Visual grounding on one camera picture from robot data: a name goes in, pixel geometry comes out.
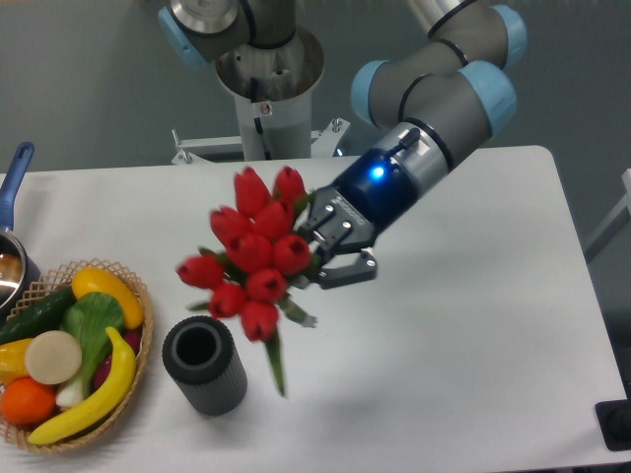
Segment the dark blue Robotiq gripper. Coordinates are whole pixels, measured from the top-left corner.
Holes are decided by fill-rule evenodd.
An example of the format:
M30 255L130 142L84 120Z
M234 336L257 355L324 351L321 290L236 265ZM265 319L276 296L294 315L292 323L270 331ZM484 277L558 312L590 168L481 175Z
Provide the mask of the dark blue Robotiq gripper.
M317 242L319 255L360 250L351 264L319 270L315 283L323 290L377 278L378 262L369 246L419 197L414 179L399 161L401 152L400 147L373 148L315 191L299 235Z

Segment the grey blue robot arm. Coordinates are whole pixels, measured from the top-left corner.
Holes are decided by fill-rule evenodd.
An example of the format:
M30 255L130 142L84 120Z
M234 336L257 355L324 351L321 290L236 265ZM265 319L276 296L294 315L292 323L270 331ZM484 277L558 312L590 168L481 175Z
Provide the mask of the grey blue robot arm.
M399 62L363 66L351 87L355 113L385 136L315 192L300 230L316 267L300 287L374 279L378 236L480 145L517 108L506 69L524 54L526 26L503 5L416 1L429 42ZM323 71L318 40L291 1L169 1L158 15L190 67L213 65L233 96L249 161L313 154L312 93Z

